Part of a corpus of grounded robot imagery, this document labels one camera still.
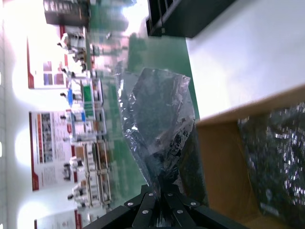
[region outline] white wall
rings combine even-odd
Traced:
[[[5,153],[5,96],[4,96],[4,35],[3,9],[0,0],[0,228],[7,224],[7,187],[6,187],[6,153]]]
[[[4,225],[5,229],[31,229],[34,219],[75,209],[66,198],[72,187],[32,192],[29,111],[56,111],[66,104],[59,91],[28,89],[26,34],[40,23],[43,11],[38,6],[41,6],[39,0],[11,0],[4,5],[8,175],[8,225]]]
[[[201,118],[305,83],[304,9],[238,0],[187,41]]]

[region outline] plastic bag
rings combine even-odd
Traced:
[[[162,180],[207,205],[189,81],[158,69],[145,68],[139,77],[117,71],[122,132],[157,197]]]
[[[239,121],[263,213],[305,228],[305,104]]]

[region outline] poster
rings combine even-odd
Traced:
[[[69,138],[65,112],[30,112],[32,190],[41,190],[68,183],[77,183],[69,160],[75,147]]]
[[[34,229],[81,229],[81,215],[75,211],[63,212],[34,221]]]
[[[30,89],[62,89],[67,87],[64,67],[81,72],[81,64],[57,45],[65,32],[77,32],[78,27],[41,24],[27,37],[28,87]]]

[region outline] black shelf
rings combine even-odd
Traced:
[[[44,0],[44,15],[48,24],[85,26],[89,24],[89,5],[80,1]]]
[[[149,36],[195,37],[236,0],[149,0]]]

